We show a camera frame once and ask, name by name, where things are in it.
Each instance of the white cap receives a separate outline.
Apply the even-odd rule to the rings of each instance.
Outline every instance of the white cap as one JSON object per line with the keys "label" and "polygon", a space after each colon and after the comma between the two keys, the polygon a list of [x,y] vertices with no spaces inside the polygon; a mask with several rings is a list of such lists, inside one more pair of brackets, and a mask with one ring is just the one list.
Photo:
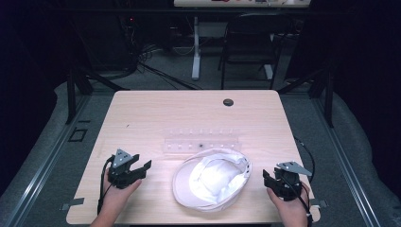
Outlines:
{"label": "white cap", "polygon": [[174,197],[181,205],[198,211],[224,210],[235,202],[251,170],[251,162],[238,151],[201,151],[185,160],[174,174]]}

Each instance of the person's hand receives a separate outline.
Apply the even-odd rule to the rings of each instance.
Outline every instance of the person's hand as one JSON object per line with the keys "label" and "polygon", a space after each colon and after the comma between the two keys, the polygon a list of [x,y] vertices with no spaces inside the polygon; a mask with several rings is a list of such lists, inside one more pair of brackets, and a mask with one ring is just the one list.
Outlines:
{"label": "person's hand", "polygon": [[124,209],[130,195],[139,187],[142,180],[135,181],[130,186],[119,189],[108,181],[109,169],[106,170],[103,180],[103,192],[105,193],[103,205],[97,218],[91,226],[113,226],[119,214]]}
{"label": "person's hand", "polygon": [[[304,200],[305,204],[309,203],[307,194],[310,189],[306,184],[302,183],[304,188],[301,190],[301,198]],[[284,226],[286,227],[306,227],[307,226],[307,217],[306,210],[304,205],[301,203],[299,199],[295,199],[292,201],[283,201],[279,197],[277,197],[271,188],[267,188],[269,197],[274,205],[277,207],[278,213],[280,215],[281,220],[283,221]]]}

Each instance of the desk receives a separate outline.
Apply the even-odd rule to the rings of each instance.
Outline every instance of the desk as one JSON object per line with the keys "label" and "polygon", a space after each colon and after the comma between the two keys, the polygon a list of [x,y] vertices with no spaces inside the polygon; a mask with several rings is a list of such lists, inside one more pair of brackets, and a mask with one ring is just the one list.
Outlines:
{"label": "desk", "polygon": [[[230,98],[233,106],[223,105]],[[178,204],[172,193],[172,177],[188,153],[164,152],[170,129],[232,129],[237,131],[241,152],[253,163],[253,172],[228,209],[202,213]],[[100,173],[106,160],[121,148],[152,167],[132,194],[117,223],[209,224],[280,222],[263,184],[262,170],[273,174],[276,163],[302,164],[280,97],[274,91],[123,91],[114,95],[97,137],[75,198],[70,224],[87,224],[96,217]],[[301,180],[307,183],[306,176]],[[311,209],[319,220],[319,209]]]}
{"label": "desk", "polygon": [[[311,0],[268,0],[262,3],[256,3],[255,0],[231,0],[212,1],[212,0],[174,0],[175,7],[182,8],[297,8],[307,9]],[[192,79],[200,78],[201,54],[199,49],[199,21],[195,17],[194,21],[194,63],[192,66]],[[272,75],[271,67],[265,65],[267,78]]]}

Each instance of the dark background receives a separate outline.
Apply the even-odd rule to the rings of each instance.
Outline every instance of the dark background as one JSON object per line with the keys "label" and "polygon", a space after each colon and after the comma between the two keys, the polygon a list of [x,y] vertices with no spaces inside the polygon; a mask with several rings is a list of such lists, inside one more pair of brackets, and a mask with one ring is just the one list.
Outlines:
{"label": "dark background", "polygon": [[[129,37],[121,30],[121,23],[127,23],[127,18],[79,15],[68,20],[65,15],[49,15],[42,10],[44,6],[126,7],[106,0],[86,1],[84,6],[80,2],[1,3],[1,193],[38,139],[57,101],[53,90],[66,81],[73,65],[95,70],[134,70],[136,67],[136,49],[127,43]],[[151,5],[150,1],[131,2],[130,7],[172,7],[172,1],[159,0]],[[344,12],[353,9],[356,3],[356,19],[305,20],[287,78],[303,77],[324,67],[330,54],[338,57],[333,72],[335,92],[365,130],[380,179],[401,198],[400,1],[363,1],[362,4],[314,0],[310,10]],[[168,27],[177,18],[134,19],[141,27],[135,33],[138,40],[169,49]],[[338,49],[344,40],[343,48]]]}

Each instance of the chair backrest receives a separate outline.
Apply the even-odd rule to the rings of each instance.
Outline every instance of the chair backrest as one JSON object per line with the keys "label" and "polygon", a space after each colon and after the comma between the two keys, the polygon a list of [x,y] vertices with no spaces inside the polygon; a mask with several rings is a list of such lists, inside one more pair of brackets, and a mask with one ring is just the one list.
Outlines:
{"label": "chair backrest", "polygon": [[226,35],[232,34],[287,34],[291,29],[291,19],[285,14],[244,13],[229,21]]}

